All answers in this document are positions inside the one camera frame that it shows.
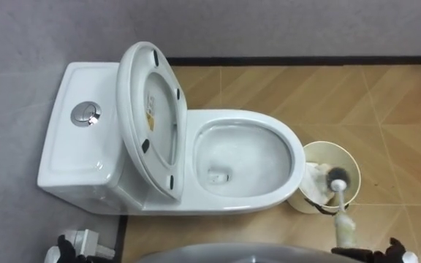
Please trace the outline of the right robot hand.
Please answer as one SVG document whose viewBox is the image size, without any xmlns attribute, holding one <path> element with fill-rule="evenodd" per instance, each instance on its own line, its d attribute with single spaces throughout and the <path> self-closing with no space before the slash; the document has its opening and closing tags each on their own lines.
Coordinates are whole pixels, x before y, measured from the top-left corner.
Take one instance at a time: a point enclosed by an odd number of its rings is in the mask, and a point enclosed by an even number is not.
<svg viewBox="0 0 421 263">
<path fill-rule="evenodd" d="M 332 248 L 330 252 L 365 263 L 419 263 L 418 256 L 407 251 L 400 240 L 391 237 L 389 244 L 385 252 L 340 247 Z"/>
</svg>

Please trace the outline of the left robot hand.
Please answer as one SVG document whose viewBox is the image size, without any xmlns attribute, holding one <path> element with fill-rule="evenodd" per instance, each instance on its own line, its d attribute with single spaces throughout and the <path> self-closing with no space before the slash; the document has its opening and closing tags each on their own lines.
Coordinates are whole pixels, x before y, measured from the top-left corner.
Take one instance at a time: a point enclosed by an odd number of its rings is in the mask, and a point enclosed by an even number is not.
<svg viewBox="0 0 421 263">
<path fill-rule="evenodd" d="M 68 231 L 45 254 L 44 263 L 115 263 L 115 250 L 99 244 L 99 233 L 90 229 Z"/>
</svg>

